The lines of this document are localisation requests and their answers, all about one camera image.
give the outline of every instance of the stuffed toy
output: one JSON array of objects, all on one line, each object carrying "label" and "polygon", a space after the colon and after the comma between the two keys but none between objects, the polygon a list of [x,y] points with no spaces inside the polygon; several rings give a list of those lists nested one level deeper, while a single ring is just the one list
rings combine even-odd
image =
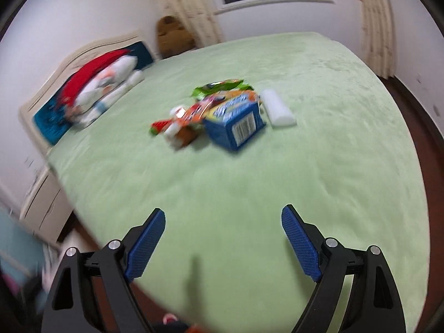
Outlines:
[{"label": "stuffed toy", "polygon": [[196,41],[174,16],[164,16],[157,22],[157,44],[164,59],[196,47]]}]

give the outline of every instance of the curtain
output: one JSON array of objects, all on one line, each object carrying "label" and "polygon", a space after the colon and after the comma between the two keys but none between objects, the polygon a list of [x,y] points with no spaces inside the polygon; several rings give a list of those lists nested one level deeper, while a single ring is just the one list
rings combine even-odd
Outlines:
[{"label": "curtain", "polygon": [[394,75],[394,31],[389,0],[360,0],[363,16],[363,60],[387,79]]},{"label": "curtain", "polygon": [[209,0],[159,0],[163,15],[172,15],[181,20],[192,33],[198,47],[222,42]]}]

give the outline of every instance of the metal screw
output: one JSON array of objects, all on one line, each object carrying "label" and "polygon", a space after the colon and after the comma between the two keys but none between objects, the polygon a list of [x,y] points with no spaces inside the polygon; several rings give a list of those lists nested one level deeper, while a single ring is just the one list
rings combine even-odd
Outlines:
[{"label": "metal screw", "polygon": [[72,248],[67,249],[66,255],[68,255],[68,257],[72,257],[76,252],[77,252],[77,249],[72,247]]},{"label": "metal screw", "polygon": [[108,248],[109,249],[117,249],[120,246],[120,241],[119,240],[112,240],[111,242],[109,242],[108,244]]},{"label": "metal screw", "polygon": [[378,255],[381,252],[381,249],[379,249],[377,246],[372,246],[370,248],[370,251],[374,254],[374,255]]},{"label": "metal screw", "polygon": [[330,248],[335,248],[337,247],[337,240],[333,239],[333,238],[328,238],[326,240],[326,244],[330,247]]}]

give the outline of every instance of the blue gripper pad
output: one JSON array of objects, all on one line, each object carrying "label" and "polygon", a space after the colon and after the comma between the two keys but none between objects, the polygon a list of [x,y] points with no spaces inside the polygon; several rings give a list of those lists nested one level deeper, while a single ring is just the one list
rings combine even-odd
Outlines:
[{"label": "blue gripper pad", "polygon": [[282,227],[287,234],[288,240],[302,266],[304,273],[309,275],[314,282],[319,282],[322,272],[319,269],[317,251],[299,224],[293,212],[287,206],[282,209]]},{"label": "blue gripper pad", "polygon": [[125,277],[129,282],[142,276],[164,230],[165,213],[159,210],[128,253]]}]

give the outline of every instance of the drawer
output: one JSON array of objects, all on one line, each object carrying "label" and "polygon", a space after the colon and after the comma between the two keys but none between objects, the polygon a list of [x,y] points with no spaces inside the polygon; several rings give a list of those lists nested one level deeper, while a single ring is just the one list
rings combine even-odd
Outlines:
[{"label": "drawer", "polygon": [[51,204],[60,191],[56,177],[49,170],[45,170],[34,185],[28,204],[25,203],[20,218],[32,230],[38,230]]},{"label": "drawer", "polygon": [[39,227],[38,235],[46,241],[56,243],[71,212],[66,193],[60,189]]},{"label": "drawer", "polygon": [[35,235],[56,244],[71,212],[65,191],[55,175],[46,168],[27,197],[20,219]]}]

